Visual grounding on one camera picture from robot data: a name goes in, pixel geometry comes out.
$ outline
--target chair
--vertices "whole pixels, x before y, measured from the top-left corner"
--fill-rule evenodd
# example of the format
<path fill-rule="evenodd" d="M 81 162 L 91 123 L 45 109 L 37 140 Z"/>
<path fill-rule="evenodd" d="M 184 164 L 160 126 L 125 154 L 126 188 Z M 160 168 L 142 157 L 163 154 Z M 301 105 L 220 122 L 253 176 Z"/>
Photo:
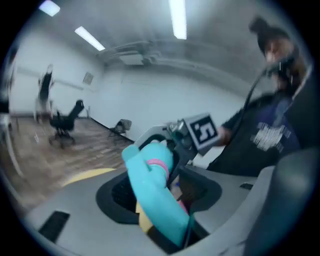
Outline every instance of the chair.
<path fill-rule="evenodd" d="M 110 128 L 109 137 L 114 137 L 115 135 L 127 135 L 127 131 L 130 130 L 132 122 L 127 119 L 121 119 L 113 128 Z"/>
<path fill-rule="evenodd" d="M 76 101 L 74 108 L 68 116 L 61 116 L 57 111 L 57 116 L 54 116 L 53 119 L 50 120 L 50 125 L 56 129 L 55 135 L 49 138 L 51 145 L 53 141 L 59 140 L 60 147 L 63 149 L 65 147 L 63 143 L 64 139 L 71 140 L 72 143 L 75 144 L 75 139 L 70 136 L 69 131 L 73 131 L 75 128 L 75 119 L 84 108 L 84 102 L 79 99 Z"/>

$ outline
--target person's arm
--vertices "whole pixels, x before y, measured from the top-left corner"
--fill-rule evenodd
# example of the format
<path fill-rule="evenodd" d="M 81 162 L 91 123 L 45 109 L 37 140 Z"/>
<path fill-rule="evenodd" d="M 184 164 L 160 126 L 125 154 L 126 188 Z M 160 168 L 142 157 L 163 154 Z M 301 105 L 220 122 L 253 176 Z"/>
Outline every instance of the person's arm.
<path fill-rule="evenodd" d="M 232 136 L 232 131 L 234 130 L 239 118 L 241 117 L 242 109 L 234 114 L 228 121 L 223 123 L 218 127 L 218 133 L 221 136 L 220 142 L 216 145 L 217 147 L 226 146 Z"/>

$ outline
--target gray base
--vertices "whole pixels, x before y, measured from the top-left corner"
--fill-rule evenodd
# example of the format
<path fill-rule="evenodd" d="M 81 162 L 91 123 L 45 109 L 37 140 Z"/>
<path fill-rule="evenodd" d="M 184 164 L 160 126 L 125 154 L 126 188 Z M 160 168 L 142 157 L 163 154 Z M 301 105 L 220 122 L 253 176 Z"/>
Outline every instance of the gray base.
<path fill-rule="evenodd" d="M 213 255 L 244 241 L 265 200 L 272 170 L 261 172 L 252 190 L 239 186 L 252 181 L 252 177 L 232 176 L 188 166 L 218 182 L 221 198 L 210 209 L 194 214 L 195 219 L 210 235 L 175 255 Z M 72 255 L 154 255 L 165 253 L 149 239 L 138 225 L 119 224 L 109 219 L 96 203 L 96 193 L 105 182 L 125 172 L 117 169 L 99 176 L 67 185 L 47 202 L 31 211 L 25 221 L 38 230 L 53 211 L 70 214 L 56 244 L 46 241 L 46 246 Z"/>

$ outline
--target ceiling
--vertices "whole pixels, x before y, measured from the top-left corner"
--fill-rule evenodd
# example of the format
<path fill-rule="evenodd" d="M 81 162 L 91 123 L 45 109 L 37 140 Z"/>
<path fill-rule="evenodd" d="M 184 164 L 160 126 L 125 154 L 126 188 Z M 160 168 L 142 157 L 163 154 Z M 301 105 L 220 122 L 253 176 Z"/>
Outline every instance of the ceiling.
<path fill-rule="evenodd" d="M 168 0 L 54 0 L 60 12 L 38 10 L 37 22 L 99 57 L 107 65 L 120 56 L 140 54 L 147 65 L 189 69 L 214 77 L 228 90 L 245 95 L 265 65 L 257 40 L 248 30 L 256 14 L 270 24 L 281 18 L 253 0 L 185 0 L 187 40 L 173 34 Z M 104 47 L 98 51 L 76 33 L 83 26 Z M 264 82 L 261 89 L 270 89 Z"/>

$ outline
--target ceiling light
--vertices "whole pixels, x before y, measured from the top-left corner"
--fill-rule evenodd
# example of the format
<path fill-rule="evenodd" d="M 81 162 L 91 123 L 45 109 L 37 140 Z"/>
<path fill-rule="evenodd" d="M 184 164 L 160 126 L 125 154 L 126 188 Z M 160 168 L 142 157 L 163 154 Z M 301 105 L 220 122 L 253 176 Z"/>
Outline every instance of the ceiling light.
<path fill-rule="evenodd" d="M 105 47 L 99 43 L 88 31 L 86 31 L 82 26 L 78 27 L 74 32 L 76 32 L 80 37 L 86 40 L 90 45 L 96 48 L 98 51 L 102 51 Z"/>
<path fill-rule="evenodd" d="M 187 39 L 185 0 L 169 0 L 173 34 L 178 39 Z"/>
<path fill-rule="evenodd" d="M 45 12 L 46 14 L 50 15 L 51 17 L 53 17 L 60 11 L 60 7 L 50 0 L 44 1 L 40 5 L 39 9 Z"/>

